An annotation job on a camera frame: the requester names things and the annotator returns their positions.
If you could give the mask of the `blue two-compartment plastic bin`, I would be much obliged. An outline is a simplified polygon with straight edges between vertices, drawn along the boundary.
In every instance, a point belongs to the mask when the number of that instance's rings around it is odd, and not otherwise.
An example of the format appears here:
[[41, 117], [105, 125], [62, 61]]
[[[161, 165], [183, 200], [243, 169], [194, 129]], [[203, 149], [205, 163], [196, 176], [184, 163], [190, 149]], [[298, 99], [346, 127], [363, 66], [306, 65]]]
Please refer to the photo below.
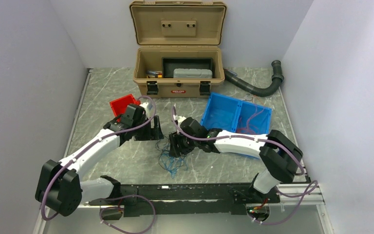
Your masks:
[[207, 130], [221, 129], [208, 133], [207, 138], [224, 138], [200, 141], [198, 147], [206, 153], [235, 153], [259, 159], [264, 142], [256, 140], [267, 139], [271, 116], [271, 108], [212, 93], [200, 124]]

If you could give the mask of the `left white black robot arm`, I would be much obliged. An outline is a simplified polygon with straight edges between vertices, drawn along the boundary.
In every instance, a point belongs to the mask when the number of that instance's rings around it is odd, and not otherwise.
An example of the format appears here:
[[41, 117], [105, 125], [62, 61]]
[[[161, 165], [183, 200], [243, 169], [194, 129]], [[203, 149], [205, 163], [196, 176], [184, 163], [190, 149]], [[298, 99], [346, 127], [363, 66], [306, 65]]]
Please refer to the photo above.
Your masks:
[[84, 202], [102, 199], [109, 205], [117, 203], [122, 195], [119, 181], [107, 175], [87, 181], [81, 181], [81, 178], [98, 161], [131, 139], [162, 139], [155, 111], [153, 102], [129, 104], [124, 113], [107, 122], [79, 150], [60, 161], [50, 159], [45, 162], [35, 193], [41, 210], [49, 207], [56, 214], [69, 216]]

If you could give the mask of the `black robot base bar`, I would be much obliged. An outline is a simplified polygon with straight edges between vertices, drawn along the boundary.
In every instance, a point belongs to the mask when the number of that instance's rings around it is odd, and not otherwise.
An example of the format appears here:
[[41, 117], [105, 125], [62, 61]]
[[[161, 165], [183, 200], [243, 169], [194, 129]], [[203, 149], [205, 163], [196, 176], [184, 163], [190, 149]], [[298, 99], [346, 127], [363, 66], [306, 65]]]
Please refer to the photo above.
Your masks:
[[274, 190], [258, 194], [251, 183], [139, 184], [121, 185], [120, 193], [110, 200], [95, 199], [92, 206], [121, 205], [124, 217], [158, 215], [230, 213], [244, 215], [244, 208], [280, 202]]

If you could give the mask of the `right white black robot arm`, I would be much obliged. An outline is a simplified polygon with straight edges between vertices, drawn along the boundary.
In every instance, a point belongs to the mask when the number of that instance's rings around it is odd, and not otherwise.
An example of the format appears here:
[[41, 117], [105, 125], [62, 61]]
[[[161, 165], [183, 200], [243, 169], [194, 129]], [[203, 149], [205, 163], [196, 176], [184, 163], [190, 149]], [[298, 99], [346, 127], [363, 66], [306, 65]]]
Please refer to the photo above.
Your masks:
[[173, 115], [176, 132], [170, 135], [170, 156], [180, 157], [198, 148], [206, 153], [235, 153], [262, 160], [266, 169], [258, 173], [249, 188], [249, 197], [261, 202], [280, 183], [291, 183], [304, 173], [303, 152], [282, 132], [247, 135], [220, 128], [210, 130], [191, 117]]

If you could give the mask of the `red plastic bin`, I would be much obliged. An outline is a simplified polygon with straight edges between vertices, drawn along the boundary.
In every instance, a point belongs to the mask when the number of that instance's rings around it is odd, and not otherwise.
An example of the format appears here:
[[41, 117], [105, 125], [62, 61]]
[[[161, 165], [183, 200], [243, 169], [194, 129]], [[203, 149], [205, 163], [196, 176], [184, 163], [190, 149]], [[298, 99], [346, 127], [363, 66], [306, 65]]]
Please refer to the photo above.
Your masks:
[[132, 94], [125, 95], [113, 101], [110, 101], [110, 107], [115, 117], [125, 113], [129, 104], [140, 105], [141, 101], [136, 100]]

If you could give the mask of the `grey case in toolbox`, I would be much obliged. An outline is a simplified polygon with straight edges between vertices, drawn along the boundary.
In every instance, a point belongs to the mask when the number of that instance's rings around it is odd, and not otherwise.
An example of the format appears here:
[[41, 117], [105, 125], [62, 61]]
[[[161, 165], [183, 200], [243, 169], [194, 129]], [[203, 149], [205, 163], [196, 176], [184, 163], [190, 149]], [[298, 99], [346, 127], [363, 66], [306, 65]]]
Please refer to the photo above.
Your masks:
[[173, 71], [174, 78], [213, 78], [213, 73], [209, 69], [183, 69], [177, 68]]

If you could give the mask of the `black tray in toolbox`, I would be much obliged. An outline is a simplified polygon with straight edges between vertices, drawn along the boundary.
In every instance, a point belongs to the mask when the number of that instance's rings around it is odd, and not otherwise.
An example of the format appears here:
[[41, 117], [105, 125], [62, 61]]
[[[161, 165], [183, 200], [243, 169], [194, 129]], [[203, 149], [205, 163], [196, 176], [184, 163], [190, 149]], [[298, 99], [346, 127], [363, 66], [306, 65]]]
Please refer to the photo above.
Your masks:
[[162, 74], [164, 78], [172, 78], [175, 69], [208, 69], [214, 72], [212, 58], [162, 58]]

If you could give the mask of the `silver wrench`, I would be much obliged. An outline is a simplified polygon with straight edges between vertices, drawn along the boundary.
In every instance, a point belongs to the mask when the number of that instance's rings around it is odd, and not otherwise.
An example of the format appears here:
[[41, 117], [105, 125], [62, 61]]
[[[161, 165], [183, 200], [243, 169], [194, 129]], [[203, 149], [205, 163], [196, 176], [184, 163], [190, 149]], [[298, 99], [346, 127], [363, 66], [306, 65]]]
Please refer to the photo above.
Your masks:
[[254, 98], [254, 96], [252, 94], [246, 94], [241, 98], [241, 100], [248, 101], [248, 102], [253, 102], [253, 98]]

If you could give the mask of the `tan plastic toolbox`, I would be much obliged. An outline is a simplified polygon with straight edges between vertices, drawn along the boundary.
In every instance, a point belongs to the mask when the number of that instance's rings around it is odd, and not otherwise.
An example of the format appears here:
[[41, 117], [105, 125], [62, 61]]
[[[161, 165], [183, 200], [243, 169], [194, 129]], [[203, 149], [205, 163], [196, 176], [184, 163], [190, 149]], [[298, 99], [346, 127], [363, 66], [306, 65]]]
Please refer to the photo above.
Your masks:
[[[129, 6], [139, 46], [133, 81], [154, 98], [206, 98], [224, 82], [220, 44], [227, 12], [221, 1], [136, 0]], [[212, 58], [213, 78], [148, 78], [162, 58]]]

